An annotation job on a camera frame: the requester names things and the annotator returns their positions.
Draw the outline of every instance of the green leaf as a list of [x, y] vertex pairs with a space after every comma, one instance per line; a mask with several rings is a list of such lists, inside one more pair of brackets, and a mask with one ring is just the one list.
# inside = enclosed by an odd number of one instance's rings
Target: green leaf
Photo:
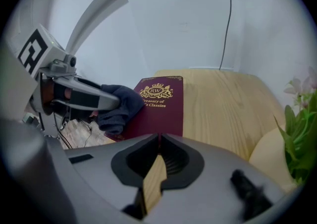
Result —
[[309, 118], [309, 112], [308, 112], [308, 110], [307, 110], [307, 109], [303, 109], [303, 112], [304, 112], [304, 119], [305, 119], [305, 120], [308, 120], [308, 118]]
[[312, 115], [315, 115], [317, 112], [309, 112], [308, 118], [310, 118]]
[[295, 130], [295, 125], [296, 125], [295, 114], [289, 105], [286, 105], [284, 113], [285, 113], [285, 120], [286, 120], [285, 131], [288, 135], [291, 136]]
[[281, 135], [285, 141], [286, 151], [290, 154], [293, 161], [297, 161], [296, 155], [295, 155], [295, 145], [294, 145], [293, 139], [291, 138], [291, 136], [289, 136], [285, 131], [283, 131], [281, 129], [281, 127], [278, 125], [275, 117], [274, 117], [274, 119], [275, 119], [275, 122], [277, 124], [278, 129], [279, 129], [279, 132], [281, 133]]
[[298, 150], [298, 155], [305, 155], [312, 149], [317, 149], [317, 115], [315, 115], [312, 123], [310, 124], [307, 135], [303, 139], [302, 146]]
[[301, 110], [296, 116], [296, 123], [301, 121], [304, 118], [304, 110]]
[[306, 169], [311, 171], [313, 167], [315, 166], [316, 158], [317, 158], [317, 150], [310, 149], [298, 160], [298, 162], [294, 166], [294, 169]]
[[292, 157], [289, 155], [289, 153], [287, 151], [285, 151], [285, 159], [286, 159], [286, 164], [288, 166], [288, 168], [290, 169], [291, 163], [292, 161]]
[[308, 105], [310, 112], [317, 112], [317, 92], [313, 93]]
[[295, 171], [295, 167], [296, 167], [296, 163], [297, 161], [292, 161], [290, 163], [288, 163], [287, 167], [288, 167], [288, 170], [290, 172], [290, 174], [293, 174], [294, 175], [294, 171]]
[[306, 169], [297, 169], [295, 172], [295, 180], [297, 184], [302, 184], [306, 181], [309, 172]]
[[296, 139], [299, 135], [301, 135], [302, 131], [304, 130], [306, 125], [306, 120], [304, 118], [304, 112], [301, 111], [301, 114], [296, 117], [296, 125], [294, 132], [292, 133], [291, 137]]

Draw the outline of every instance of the book cover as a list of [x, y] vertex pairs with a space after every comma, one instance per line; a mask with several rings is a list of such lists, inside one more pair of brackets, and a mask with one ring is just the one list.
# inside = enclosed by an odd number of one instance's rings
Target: book cover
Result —
[[121, 141], [149, 133], [183, 135], [183, 77], [144, 78], [134, 90], [143, 97], [144, 107], [120, 135], [106, 137]]

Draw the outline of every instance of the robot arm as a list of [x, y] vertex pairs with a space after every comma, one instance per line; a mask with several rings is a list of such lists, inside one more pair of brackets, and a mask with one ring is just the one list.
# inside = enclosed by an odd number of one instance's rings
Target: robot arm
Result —
[[[15, 82], [11, 87], [17, 91], [21, 88], [27, 89], [19, 96], [15, 94], [15, 98], [28, 100], [34, 111], [39, 113], [42, 131], [45, 135], [56, 137], [65, 119], [73, 120], [96, 110], [110, 111], [120, 104], [118, 97], [103, 92], [99, 84], [76, 75], [76, 57], [67, 54], [42, 25], [39, 25], [30, 35], [17, 60], [14, 61], [11, 57], [7, 62], [14, 63], [13, 68], [18, 68], [18, 75], [23, 77], [21, 81]], [[43, 86], [48, 80], [52, 80], [59, 87], [71, 89], [70, 99], [58, 97], [54, 98], [49, 105], [45, 105]], [[20, 110], [14, 111], [14, 113], [23, 114], [21, 109], [24, 110], [26, 107], [25, 100], [20, 105]]]

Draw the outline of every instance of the wire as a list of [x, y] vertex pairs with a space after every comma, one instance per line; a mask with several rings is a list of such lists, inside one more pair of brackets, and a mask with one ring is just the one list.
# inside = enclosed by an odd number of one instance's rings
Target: wire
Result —
[[228, 23], [227, 23], [226, 35], [225, 35], [225, 37], [224, 37], [223, 53], [222, 53], [222, 58], [221, 58], [221, 63], [220, 63], [219, 70], [221, 69], [222, 62], [223, 62], [223, 57], [224, 57], [224, 51], [225, 51], [225, 49], [226, 49], [227, 34], [228, 34], [229, 22], [230, 22], [230, 18], [231, 18], [231, 8], [232, 8], [232, 0], [230, 0], [229, 19], [228, 19]]
[[90, 130], [90, 135], [89, 135], [89, 137], [86, 139], [84, 147], [86, 146], [87, 140], [90, 138], [91, 134], [92, 134], [92, 131]]
[[86, 141], [85, 141], [85, 145], [84, 145], [84, 147], [86, 146], [86, 144], [87, 144], [87, 141], [88, 141], [88, 139], [90, 138], [90, 136], [91, 136], [91, 134], [92, 134], [92, 128], [90, 128], [89, 126], [88, 126], [88, 124], [86, 124], [83, 120], [80, 120], [84, 125], [86, 125], [87, 127], [88, 127], [88, 129], [90, 130], [90, 135], [89, 135], [89, 137], [86, 139]]
[[58, 131], [58, 134], [59, 134], [61, 140], [65, 143], [65, 145], [68, 147], [68, 149], [72, 149], [71, 144], [70, 144], [70, 143], [68, 142], [68, 140], [64, 137], [64, 135], [61, 133], [59, 127], [57, 126], [55, 112], [54, 112], [54, 121], [55, 121], [55, 126], [56, 126], [56, 129], [57, 129], [57, 131]]

